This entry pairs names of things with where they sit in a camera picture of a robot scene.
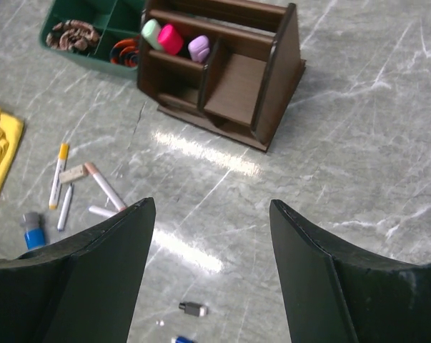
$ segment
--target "white pen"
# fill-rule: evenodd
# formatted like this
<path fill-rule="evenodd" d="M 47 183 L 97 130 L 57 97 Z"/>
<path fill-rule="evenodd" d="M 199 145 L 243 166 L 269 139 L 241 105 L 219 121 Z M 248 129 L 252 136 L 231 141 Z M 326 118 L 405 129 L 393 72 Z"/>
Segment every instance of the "white pen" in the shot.
<path fill-rule="evenodd" d="M 61 182 L 59 181 L 59 174 L 66 168 L 67 154 L 69 152 L 69 145 L 66 143 L 61 144 L 59 148 L 58 161 L 56 162 L 55 175 L 53 177 L 53 184 L 51 186 L 49 208 L 56 209 L 58 207 L 59 192 L 61 191 Z"/>
<path fill-rule="evenodd" d="M 115 214 L 117 214 L 114 211 L 110 211 L 109 209 L 105 209 L 104 207 L 99 206 L 90 206 L 88 208 L 88 211 L 92 214 L 97 214 L 98 216 L 104 217 L 104 218 L 110 218 L 113 217 Z"/>
<path fill-rule="evenodd" d="M 114 204 L 115 208 L 118 211 L 123 211 L 126 209 L 126 204 L 123 202 L 123 200 L 120 199 L 120 197 L 115 193 L 112 186 L 107 182 L 107 180 L 102 176 L 102 174 L 99 172 L 99 170 L 96 168 L 94 164 L 91 162 L 87 162 L 85 164 L 86 170 L 94 177 L 98 185 L 102 188 L 104 193 L 109 197 L 112 204 Z"/>
<path fill-rule="evenodd" d="M 72 191 L 74 190 L 74 184 L 70 184 L 67 189 L 66 195 L 64 196 L 63 207 L 61 208 L 61 214 L 59 215 L 58 231 L 64 230 L 66 225 L 67 214 L 69 213 L 69 205 L 71 204 Z"/>

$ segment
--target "beige eraser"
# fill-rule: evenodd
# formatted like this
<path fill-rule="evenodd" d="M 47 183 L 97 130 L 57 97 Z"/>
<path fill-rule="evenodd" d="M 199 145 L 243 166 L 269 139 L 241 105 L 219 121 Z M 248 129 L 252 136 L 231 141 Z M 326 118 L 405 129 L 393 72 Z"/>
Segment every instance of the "beige eraser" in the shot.
<path fill-rule="evenodd" d="M 83 164 L 80 164 L 79 166 L 75 166 L 74 168 L 71 168 L 69 170 L 63 171 L 59 174 L 59 181 L 62 184 L 67 184 L 69 182 L 74 182 L 78 179 L 81 179 L 82 177 L 85 177 L 88 175 L 88 171 L 86 170 L 85 166 Z"/>

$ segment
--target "brown scrunchie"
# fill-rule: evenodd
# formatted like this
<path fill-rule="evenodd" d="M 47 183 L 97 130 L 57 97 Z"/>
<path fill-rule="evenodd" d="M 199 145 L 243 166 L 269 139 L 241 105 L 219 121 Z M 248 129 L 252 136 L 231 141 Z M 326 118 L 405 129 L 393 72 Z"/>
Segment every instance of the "brown scrunchie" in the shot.
<path fill-rule="evenodd" d="M 99 34 L 91 24 L 80 20 L 68 20 L 53 27 L 46 37 L 46 45 L 62 51 L 84 51 L 96 47 Z"/>

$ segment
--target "purple highlighter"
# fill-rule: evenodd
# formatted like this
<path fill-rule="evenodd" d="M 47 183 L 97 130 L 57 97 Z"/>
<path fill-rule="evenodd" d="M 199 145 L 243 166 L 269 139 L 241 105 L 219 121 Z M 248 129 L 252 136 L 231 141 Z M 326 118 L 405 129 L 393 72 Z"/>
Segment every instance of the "purple highlighter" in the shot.
<path fill-rule="evenodd" d="M 188 44 L 188 51 L 192 60 L 203 63 L 210 52 L 209 39 L 206 36 L 199 36 Z"/>

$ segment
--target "pink highlighter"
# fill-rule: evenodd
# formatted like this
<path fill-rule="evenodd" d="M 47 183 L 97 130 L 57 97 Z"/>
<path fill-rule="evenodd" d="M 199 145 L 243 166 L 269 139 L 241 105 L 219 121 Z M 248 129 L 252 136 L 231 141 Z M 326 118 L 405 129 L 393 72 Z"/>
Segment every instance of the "pink highlighter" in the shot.
<path fill-rule="evenodd" d="M 184 46 L 184 39 L 171 24 L 164 25 L 158 35 L 158 43 L 171 55 L 177 55 Z"/>
<path fill-rule="evenodd" d="M 193 39 L 188 44 L 188 51 L 193 61 L 203 63 L 210 52 L 209 39 L 206 36 Z"/>

